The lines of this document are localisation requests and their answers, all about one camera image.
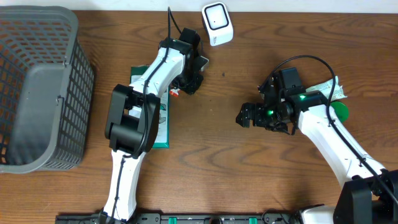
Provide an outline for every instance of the white camera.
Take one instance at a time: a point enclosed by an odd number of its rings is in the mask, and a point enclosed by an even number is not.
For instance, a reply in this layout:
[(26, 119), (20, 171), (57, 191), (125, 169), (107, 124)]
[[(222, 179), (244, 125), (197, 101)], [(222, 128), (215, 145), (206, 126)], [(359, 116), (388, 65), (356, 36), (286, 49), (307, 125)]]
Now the white camera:
[(216, 46), (232, 40), (234, 29), (226, 6), (222, 2), (209, 4), (201, 10), (202, 22), (209, 38), (210, 45)]

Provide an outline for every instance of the green clip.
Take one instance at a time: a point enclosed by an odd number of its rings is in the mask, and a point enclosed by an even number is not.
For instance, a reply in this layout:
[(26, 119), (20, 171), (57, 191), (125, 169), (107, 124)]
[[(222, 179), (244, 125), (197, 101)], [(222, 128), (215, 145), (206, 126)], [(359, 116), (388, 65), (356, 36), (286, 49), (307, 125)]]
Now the green clip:
[(169, 218), (169, 224), (177, 224), (177, 218)]
[(257, 218), (249, 218), (249, 224), (257, 224)]

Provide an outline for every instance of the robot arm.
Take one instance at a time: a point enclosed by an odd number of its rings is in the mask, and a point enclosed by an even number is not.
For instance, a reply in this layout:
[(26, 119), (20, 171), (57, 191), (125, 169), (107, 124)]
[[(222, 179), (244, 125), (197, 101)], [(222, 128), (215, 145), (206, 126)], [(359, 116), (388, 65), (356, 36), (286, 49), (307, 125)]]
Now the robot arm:
[[(398, 171), (387, 171), (375, 161), (350, 135), (329, 108), (336, 129), (353, 147), (354, 152), (330, 124), (326, 113), (328, 100), (320, 91), (306, 93), (295, 68), (273, 73), (259, 86), (264, 103), (245, 103), (236, 122), (248, 128), (260, 126), (270, 131), (289, 133), (287, 123), (293, 124), (292, 134), (299, 128), (316, 145), (342, 186), (336, 207), (313, 207), (300, 212), (301, 223), (390, 223), (398, 222), (398, 207), (380, 180), (358, 158), (365, 160), (381, 181), (395, 195), (398, 192)], [(372, 194), (379, 200), (372, 201)]]
[[(151, 77), (165, 56), (166, 40), (162, 41), (156, 59), (140, 79), (130, 86), (118, 85), (113, 90), (105, 130), (109, 146), (113, 149), (113, 173), (108, 201), (102, 212), (104, 220), (113, 217), (125, 223), (133, 215), (137, 205), (139, 170), (145, 154), (154, 144), (159, 127), (160, 97), (172, 83), (188, 94), (194, 94), (203, 80), (199, 72), (208, 65), (208, 59), (199, 55), (199, 41), (196, 31), (185, 28), (178, 40), (170, 40), (167, 58)], [(146, 100), (149, 137), (139, 150), (145, 129), (142, 97), (148, 79)], [(134, 110), (135, 115), (125, 114), (124, 110)]]
[[(381, 171), (385, 169), (384, 166), (375, 161), (355, 141), (339, 121), (333, 108), (330, 108), (330, 114), (340, 132), (344, 134), (345, 138), (361, 154), (362, 158), (366, 158), (366, 162), (380, 175)], [(344, 186), (345, 182), (353, 180), (354, 176), (358, 175), (362, 178), (373, 176), (365, 166), (361, 165), (358, 158), (329, 125), (328, 118), (326, 117), (326, 105), (313, 106), (308, 111), (301, 112), (298, 119), (298, 128), (316, 145), (335, 173), (341, 187)]]

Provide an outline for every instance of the black joint housing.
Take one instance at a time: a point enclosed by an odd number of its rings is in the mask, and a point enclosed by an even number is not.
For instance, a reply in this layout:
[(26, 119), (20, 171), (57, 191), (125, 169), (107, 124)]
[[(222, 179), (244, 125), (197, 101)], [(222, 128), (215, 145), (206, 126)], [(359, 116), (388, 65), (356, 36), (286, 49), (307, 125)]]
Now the black joint housing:
[[(394, 195), (398, 194), (398, 170), (383, 171), (382, 181)], [(372, 192), (378, 192), (378, 200), (372, 200)], [(345, 182), (333, 213), (335, 224), (398, 223), (398, 206), (379, 185), (375, 177), (365, 179), (354, 176)]]
[(253, 126), (288, 134), (287, 123), (293, 123), (293, 135), (301, 111), (327, 103), (320, 91), (305, 92), (296, 68), (273, 73), (271, 78), (258, 86), (258, 90), (264, 103), (245, 103), (236, 117), (236, 122), (244, 128), (248, 128), (249, 121), (253, 120)]
[(152, 148), (159, 127), (160, 98), (154, 94), (146, 96), (148, 105), (148, 138), (139, 149), (145, 129), (144, 107), (140, 118), (124, 113), (133, 106), (142, 106), (142, 93), (135, 92), (131, 87), (118, 84), (111, 97), (108, 119), (106, 121), (105, 137), (109, 139), (109, 147), (122, 150), (138, 158), (142, 152), (149, 152)]
[[(172, 84), (189, 95), (194, 94), (200, 87), (203, 76), (199, 73), (208, 63), (208, 59), (200, 56), (198, 45), (200, 36), (195, 30), (184, 28), (180, 38), (171, 39), (169, 47), (178, 50), (185, 56), (185, 65), (182, 73), (177, 76)], [(160, 47), (167, 46), (167, 39), (160, 42)]]

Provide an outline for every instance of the wood grain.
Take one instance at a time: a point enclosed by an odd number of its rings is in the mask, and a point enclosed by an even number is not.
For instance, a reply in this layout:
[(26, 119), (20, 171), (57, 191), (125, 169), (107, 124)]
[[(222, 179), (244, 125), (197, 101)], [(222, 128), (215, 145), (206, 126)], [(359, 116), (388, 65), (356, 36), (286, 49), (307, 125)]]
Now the wood grain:
[[(152, 63), (167, 35), (164, 12), (76, 11), (80, 43), (96, 66), (87, 148), (67, 172), (0, 175), (0, 223), (53, 223), (61, 213), (93, 213), (108, 198), (111, 153), (104, 127), (110, 95), (129, 83), (131, 66)], [(303, 134), (244, 129), (234, 120), (256, 86), (281, 61), (325, 59), (348, 95), (346, 128), (388, 169), (398, 169), (398, 16), (231, 13), (234, 39), (210, 47), (198, 12), (175, 12), (180, 27), (205, 41), (210, 67), (193, 96), (171, 99), (170, 149), (152, 150), (137, 190), (140, 208), (164, 213), (254, 213), (334, 205), (340, 187)], [(296, 60), (304, 85), (330, 79), (318, 62)]]

